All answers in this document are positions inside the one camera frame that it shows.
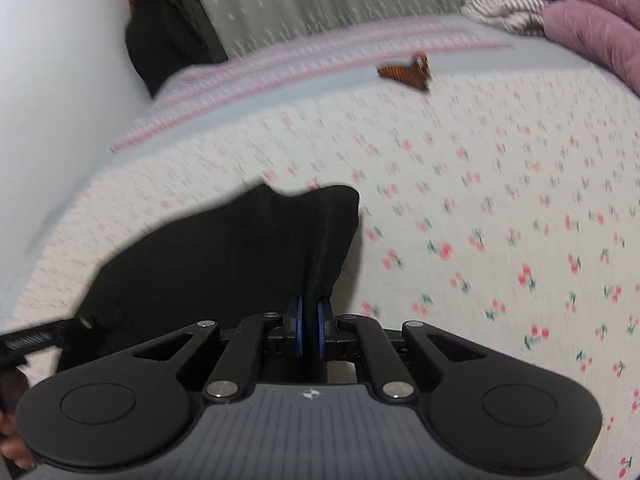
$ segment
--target bed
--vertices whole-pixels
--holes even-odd
[[[242,91],[221,90],[216,69],[175,76],[43,227],[33,272],[4,297],[4,328],[68,316],[119,248],[246,183],[282,192],[345,183],[360,193],[361,222],[334,309],[386,328],[424,320],[580,382],[603,411],[588,467],[634,478],[640,102],[545,40],[459,16],[425,20],[402,26],[411,46],[421,41],[429,53],[435,36],[451,40],[430,55],[427,95],[378,79],[378,58],[353,61],[360,51],[345,45],[361,45],[349,34],[363,30],[379,57],[408,54],[409,43],[370,28],[334,36],[341,54],[321,68],[318,39],[276,47]],[[281,48],[300,62],[286,77],[274,61]],[[300,75],[313,62],[316,72]],[[273,84],[260,86],[265,77]],[[31,379],[53,360],[34,358]]]

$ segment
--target silver screw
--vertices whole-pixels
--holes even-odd
[[[382,391],[392,399],[404,399],[414,393],[414,387],[404,381],[391,381],[382,386]]]
[[[213,381],[207,386],[207,393],[213,397],[229,397],[238,392],[238,385],[232,381]]]

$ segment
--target finger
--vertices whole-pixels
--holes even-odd
[[[20,469],[31,469],[33,466],[35,466],[35,463],[33,462],[33,458],[31,457],[19,458],[14,462],[15,462],[15,465],[17,465]]]
[[[24,442],[17,436],[4,439],[0,444],[0,452],[10,460],[18,460],[30,456]]]
[[[18,429],[15,425],[15,416],[6,415],[2,422],[0,422],[0,433],[5,436],[14,436],[18,433]]]

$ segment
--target black cloth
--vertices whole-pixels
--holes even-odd
[[[212,48],[207,44],[170,0],[132,2],[125,43],[129,59],[151,96],[178,70],[228,59],[222,45]]]
[[[315,310],[340,275],[358,198],[347,186],[283,196],[261,184],[141,238],[102,267],[76,313],[100,319],[119,309],[117,327],[93,349],[63,351],[58,370],[203,319],[224,330],[253,314],[285,313],[296,296]]]

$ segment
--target human hand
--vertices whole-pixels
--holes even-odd
[[[0,412],[0,454],[13,460],[20,469],[33,467],[33,456],[18,436],[15,425],[15,407],[24,392],[29,389],[25,375],[17,368],[5,371],[0,376],[0,393],[7,413]]]

